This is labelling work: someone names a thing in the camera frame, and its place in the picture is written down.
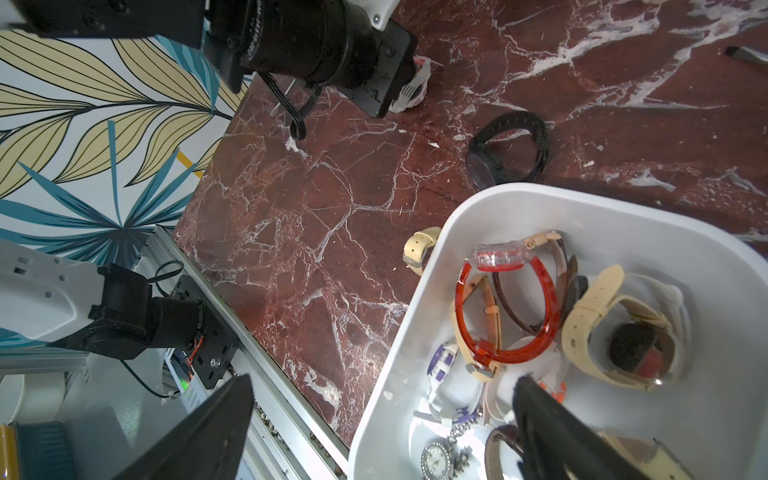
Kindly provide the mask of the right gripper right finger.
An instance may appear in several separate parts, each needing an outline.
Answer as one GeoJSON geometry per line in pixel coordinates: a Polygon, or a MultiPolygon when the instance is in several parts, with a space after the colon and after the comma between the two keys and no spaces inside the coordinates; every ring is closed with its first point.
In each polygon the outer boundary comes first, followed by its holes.
{"type": "Polygon", "coordinates": [[[525,479],[643,479],[645,476],[531,377],[514,388],[525,479]]]}

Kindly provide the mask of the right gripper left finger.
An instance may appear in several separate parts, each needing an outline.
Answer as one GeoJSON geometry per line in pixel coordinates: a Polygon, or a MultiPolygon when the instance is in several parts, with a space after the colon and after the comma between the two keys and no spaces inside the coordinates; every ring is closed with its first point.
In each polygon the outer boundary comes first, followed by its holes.
{"type": "Polygon", "coordinates": [[[250,377],[230,379],[117,477],[234,479],[253,404],[250,377]]]}

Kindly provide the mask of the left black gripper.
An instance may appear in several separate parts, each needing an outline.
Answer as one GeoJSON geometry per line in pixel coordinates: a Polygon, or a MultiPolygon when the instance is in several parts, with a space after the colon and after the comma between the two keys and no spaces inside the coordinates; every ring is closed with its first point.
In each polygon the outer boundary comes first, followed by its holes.
{"type": "Polygon", "coordinates": [[[348,1],[250,1],[240,65],[335,87],[372,118],[415,73],[413,34],[390,20],[375,29],[348,1]]]}

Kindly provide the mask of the orange clear strap watch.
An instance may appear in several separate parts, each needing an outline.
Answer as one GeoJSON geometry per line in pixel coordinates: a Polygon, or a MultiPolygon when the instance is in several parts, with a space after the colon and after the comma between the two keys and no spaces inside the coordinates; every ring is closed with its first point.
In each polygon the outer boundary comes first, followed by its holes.
{"type": "Polygon", "coordinates": [[[497,423],[511,423],[514,388],[518,380],[530,376],[539,387],[562,403],[567,395],[566,376],[570,361],[560,346],[553,342],[537,357],[523,363],[503,364],[496,377],[488,384],[483,406],[484,413],[497,423]]]}

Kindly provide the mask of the silver pendant chain watch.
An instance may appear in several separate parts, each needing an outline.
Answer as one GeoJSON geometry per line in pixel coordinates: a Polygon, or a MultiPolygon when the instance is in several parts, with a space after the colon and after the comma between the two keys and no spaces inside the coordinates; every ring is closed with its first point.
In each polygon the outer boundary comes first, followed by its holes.
{"type": "Polygon", "coordinates": [[[420,471],[423,479],[456,479],[469,466],[473,452],[469,434],[477,427],[482,416],[475,412],[453,422],[447,427],[446,436],[426,443],[420,454],[420,471]]]}

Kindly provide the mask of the clear strap purple watch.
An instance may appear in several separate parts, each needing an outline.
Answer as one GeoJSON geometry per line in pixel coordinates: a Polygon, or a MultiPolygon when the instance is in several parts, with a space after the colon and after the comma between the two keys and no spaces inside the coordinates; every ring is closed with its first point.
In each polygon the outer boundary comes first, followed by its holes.
{"type": "Polygon", "coordinates": [[[426,370],[427,410],[415,410],[415,418],[446,428],[478,418],[483,387],[468,373],[460,374],[465,365],[456,342],[447,341],[438,346],[426,370]]]}

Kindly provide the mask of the red transparent watch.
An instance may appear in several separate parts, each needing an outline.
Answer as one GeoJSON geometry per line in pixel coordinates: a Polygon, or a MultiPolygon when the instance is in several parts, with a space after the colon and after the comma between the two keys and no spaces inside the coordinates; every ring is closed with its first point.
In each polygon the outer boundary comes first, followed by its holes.
{"type": "Polygon", "coordinates": [[[492,350],[490,357],[503,364],[532,360],[554,341],[565,312],[569,266],[562,236],[556,231],[542,232],[523,240],[475,247],[464,260],[462,271],[485,274],[492,286],[501,315],[506,314],[523,332],[533,337],[529,343],[514,349],[492,350]],[[530,266],[542,288],[545,315],[536,325],[525,323],[514,311],[501,285],[502,272],[530,266]]]}

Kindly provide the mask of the black band watch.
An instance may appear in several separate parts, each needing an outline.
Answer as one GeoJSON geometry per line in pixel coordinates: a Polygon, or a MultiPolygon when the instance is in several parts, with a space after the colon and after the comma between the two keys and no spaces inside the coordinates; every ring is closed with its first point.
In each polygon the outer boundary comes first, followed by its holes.
{"type": "Polygon", "coordinates": [[[533,182],[546,168],[549,149],[548,128],[539,116],[510,111],[491,120],[469,141],[465,166],[478,190],[533,182]]]}

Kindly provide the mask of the small beige watch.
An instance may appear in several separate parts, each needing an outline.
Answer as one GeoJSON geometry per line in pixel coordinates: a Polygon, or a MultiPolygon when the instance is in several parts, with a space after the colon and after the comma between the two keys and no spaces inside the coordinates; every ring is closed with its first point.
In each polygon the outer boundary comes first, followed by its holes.
{"type": "Polygon", "coordinates": [[[442,228],[439,226],[429,227],[415,232],[406,241],[402,260],[418,276],[424,274],[427,253],[436,246],[441,232],[442,228]]]}

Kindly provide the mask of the pink beige strap watch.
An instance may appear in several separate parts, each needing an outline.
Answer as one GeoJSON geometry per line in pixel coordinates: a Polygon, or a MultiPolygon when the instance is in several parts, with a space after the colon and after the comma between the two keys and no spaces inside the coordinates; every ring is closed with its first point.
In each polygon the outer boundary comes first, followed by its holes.
{"type": "Polygon", "coordinates": [[[400,90],[398,97],[390,104],[389,111],[402,113],[418,106],[427,93],[428,81],[431,77],[432,60],[424,56],[415,56],[414,64],[417,71],[414,77],[400,90]]]}

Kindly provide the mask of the dark strap rose gold watch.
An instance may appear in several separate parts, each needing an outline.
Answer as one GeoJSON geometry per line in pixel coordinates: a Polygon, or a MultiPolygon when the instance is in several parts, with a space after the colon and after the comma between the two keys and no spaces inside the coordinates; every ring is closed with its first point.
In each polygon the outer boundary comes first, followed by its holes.
{"type": "Polygon", "coordinates": [[[449,315],[466,369],[475,379],[491,382],[501,369],[490,357],[501,348],[501,311],[488,277],[471,271],[460,273],[449,315]]]}

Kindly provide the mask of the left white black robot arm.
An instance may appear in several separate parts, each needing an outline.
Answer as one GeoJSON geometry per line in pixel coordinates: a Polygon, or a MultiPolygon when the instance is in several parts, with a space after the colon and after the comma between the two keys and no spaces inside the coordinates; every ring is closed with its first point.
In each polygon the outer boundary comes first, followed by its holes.
{"type": "Polygon", "coordinates": [[[5,1],[1,342],[132,359],[202,342],[132,269],[202,173],[181,147],[261,79],[290,137],[331,87],[373,118],[418,73],[393,1],[5,1]]]}

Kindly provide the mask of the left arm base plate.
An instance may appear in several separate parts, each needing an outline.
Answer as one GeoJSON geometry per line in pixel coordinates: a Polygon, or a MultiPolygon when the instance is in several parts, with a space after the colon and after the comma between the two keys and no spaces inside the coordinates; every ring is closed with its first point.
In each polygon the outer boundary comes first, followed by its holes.
{"type": "Polygon", "coordinates": [[[180,300],[196,303],[202,314],[198,335],[188,351],[187,363],[203,386],[212,390],[231,370],[238,339],[217,306],[189,275],[177,281],[173,295],[180,300]]]}

